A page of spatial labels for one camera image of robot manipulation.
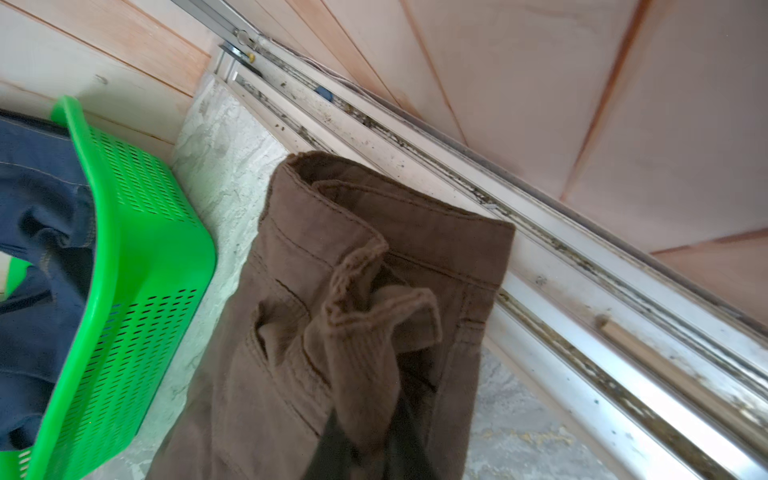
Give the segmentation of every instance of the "pant leg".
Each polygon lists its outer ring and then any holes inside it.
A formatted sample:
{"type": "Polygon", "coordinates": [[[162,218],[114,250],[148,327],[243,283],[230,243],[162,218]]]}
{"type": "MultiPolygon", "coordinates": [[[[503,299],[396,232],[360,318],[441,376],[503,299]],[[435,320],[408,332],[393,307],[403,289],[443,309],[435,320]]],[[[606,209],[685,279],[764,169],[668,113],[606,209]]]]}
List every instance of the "pant leg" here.
{"type": "Polygon", "coordinates": [[[0,111],[0,250],[33,263],[0,303],[0,450],[35,440],[91,283],[94,203],[66,128],[0,111]]]}

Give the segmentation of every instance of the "wooden ceiling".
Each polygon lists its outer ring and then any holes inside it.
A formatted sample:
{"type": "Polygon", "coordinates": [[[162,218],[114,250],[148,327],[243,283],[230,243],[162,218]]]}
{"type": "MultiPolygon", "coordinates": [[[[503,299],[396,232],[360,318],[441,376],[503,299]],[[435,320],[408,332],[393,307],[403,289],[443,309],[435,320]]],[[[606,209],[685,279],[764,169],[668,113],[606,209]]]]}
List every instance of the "wooden ceiling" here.
{"type": "Polygon", "coordinates": [[[752,237],[768,227],[768,3],[228,2],[768,319],[766,302],[724,288],[749,277],[768,290],[768,250],[752,237]],[[683,248],[708,250],[681,260],[683,248]],[[713,255],[728,260],[696,260],[713,255]]]}

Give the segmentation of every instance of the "waistband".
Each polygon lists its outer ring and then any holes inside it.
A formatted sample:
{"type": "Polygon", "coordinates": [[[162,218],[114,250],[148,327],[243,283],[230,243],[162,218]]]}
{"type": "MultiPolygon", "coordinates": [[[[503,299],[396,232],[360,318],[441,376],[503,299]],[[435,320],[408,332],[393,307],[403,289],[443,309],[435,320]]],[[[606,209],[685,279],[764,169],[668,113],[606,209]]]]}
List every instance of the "waistband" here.
{"type": "Polygon", "coordinates": [[[280,164],[260,221],[267,216],[299,248],[331,266],[379,237],[389,254],[492,290],[504,277],[515,232],[511,223],[445,204],[323,152],[290,155],[280,164]]]}

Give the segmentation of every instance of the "blue object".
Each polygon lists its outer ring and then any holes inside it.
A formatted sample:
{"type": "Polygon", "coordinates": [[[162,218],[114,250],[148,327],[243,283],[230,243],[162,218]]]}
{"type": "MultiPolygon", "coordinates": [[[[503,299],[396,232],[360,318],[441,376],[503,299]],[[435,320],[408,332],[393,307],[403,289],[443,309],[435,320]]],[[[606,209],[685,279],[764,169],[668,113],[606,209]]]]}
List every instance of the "blue object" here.
{"type": "Polygon", "coordinates": [[[317,88],[315,88],[315,92],[323,98],[325,98],[327,101],[333,102],[333,94],[325,87],[320,87],[318,85],[317,88]]]}
{"type": "Polygon", "coordinates": [[[0,303],[0,451],[32,445],[91,285],[94,202],[66,128],[0,111],[0,250],[28,261],[0,303]]]}

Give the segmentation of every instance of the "pocket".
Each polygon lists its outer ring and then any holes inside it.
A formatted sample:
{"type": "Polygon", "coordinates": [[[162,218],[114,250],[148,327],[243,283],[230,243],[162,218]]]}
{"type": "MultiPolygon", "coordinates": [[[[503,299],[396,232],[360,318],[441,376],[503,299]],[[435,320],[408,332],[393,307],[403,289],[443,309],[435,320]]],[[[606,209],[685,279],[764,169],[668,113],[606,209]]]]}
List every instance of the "pocket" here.
{"type": "Polygon", "coordinates": [[[294,365],[293,349],[300,346],[294,326],[305,313],[286,301],[279,285],[267,288],[223,373],[212,412],[213,446],[245,478],[299,478],[317,442],[294,365]]]}
{"type": "Polygon", "coordinates": [[[461,475],[477,395],[485,324],[461,319],[437,385],[426,450],[446,478],[461,475]]]}

